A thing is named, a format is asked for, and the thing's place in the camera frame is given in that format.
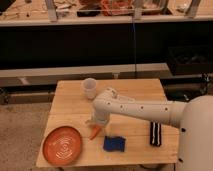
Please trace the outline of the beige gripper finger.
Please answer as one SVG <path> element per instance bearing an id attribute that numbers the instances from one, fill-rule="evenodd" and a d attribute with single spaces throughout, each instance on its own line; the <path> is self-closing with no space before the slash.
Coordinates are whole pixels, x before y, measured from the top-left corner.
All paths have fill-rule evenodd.
<path id="1" fill-rule="evenodd" d="M 101 135 L 107 134 L 106 126 L 100 126 L 100 133 L 101 133 Z"/>
<path id="2" fill-rule="evenodd" d="M 92 127 L 92 126 L 95 125 L 95 122 L 92 121 L 92 120 L 86 120 L 86 121 L 85 121 L 85 124 L 86 124 L 88 127 Z"/>

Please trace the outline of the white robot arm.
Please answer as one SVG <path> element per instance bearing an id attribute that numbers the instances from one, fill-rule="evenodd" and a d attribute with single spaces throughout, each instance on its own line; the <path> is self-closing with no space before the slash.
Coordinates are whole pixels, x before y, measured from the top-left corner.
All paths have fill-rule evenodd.
<path id="1" fill-rule="evenodd" d="M 106 88 L 92 102 L 89 123 L 105 127 L 111 114 L 120 114 L 176 127 L 180 130 L 176 171 L 213 169 L 213 96 L 189 102 L 137 101 Z"/>

